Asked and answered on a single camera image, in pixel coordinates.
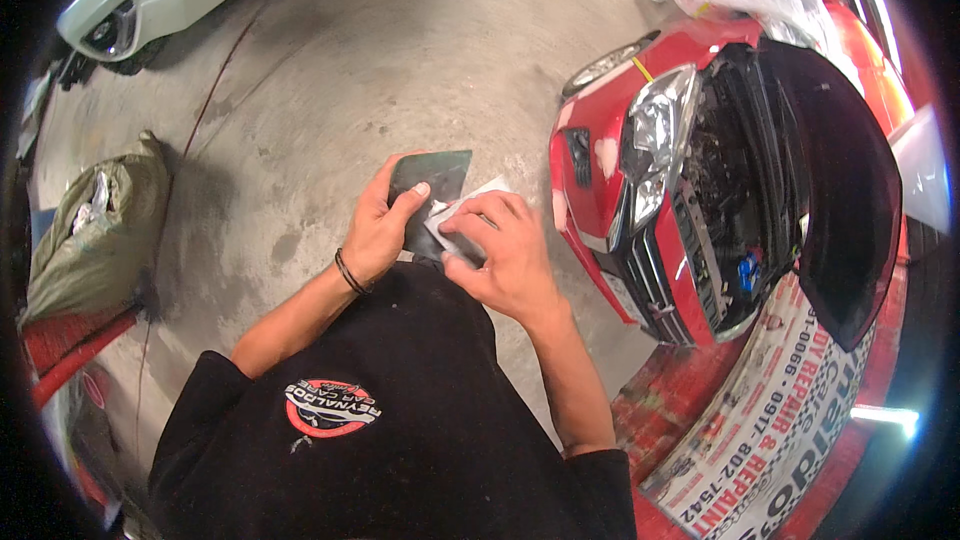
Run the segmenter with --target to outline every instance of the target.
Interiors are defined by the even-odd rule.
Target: car hood
[[[800,286],[823,329],[850,351],[893,276],[903,200],[897,162],[870,107],[830,61],[781,42],[758,49],[796,119],[808,177]]]

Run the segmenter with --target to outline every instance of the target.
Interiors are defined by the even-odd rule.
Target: person
[[[482,268],[396,262],[429,195],[388,209],[401,156],[360,195],[342,271],[229,359],[200,355],[156,447],[153,521],[168,538],[636,538],[627,456],[540,214],[487,192],[440,228],[481,246]],[[481,303],[533,342],[562,453],[498,366]]]

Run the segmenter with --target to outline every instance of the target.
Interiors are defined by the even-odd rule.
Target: reynaldos car care logo
[[[287,417],[313,438],[336,438],[378,420],[380,409],[370,393],[355,383],[301,379],[284,388]]]

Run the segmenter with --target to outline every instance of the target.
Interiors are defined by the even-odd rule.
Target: black bracelet
[[[343,276],[343,279],[346,280],[349,286],[353,289],[354,293],[359,294],[360,296],[370,296],[374,293],[374,291],[369,287],[360,285],[360,282],[356,281],[354,275],[351,274],[351,270],[347,269],[347,266],[344,264],[343,252],[343,248],[338,248],[336,254],[333,255],[333,262],[337,264],[337,269],[340,270],[340,275]]]

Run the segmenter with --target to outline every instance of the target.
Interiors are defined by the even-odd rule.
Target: hand
[[[530,326],[556,317],[566,303],[546,256],[541,215],[518,194],[484,192],[464,201],[438,229],[443,234],[460,232],[486,252],[486,262],[477,270],[443,253],[446,277],[486,306],[516,319],[528,332]]]
[[[397,261],[403,248],[404,227],[430,196],[429,184],[420,182],[398,196],[392,208],[387,208],[394,166],[402,157],[422,152],[425,151],[390,155],[357,198],[350,229],[343,241],[342,258],[350,275],[361,286],[377,281]]]

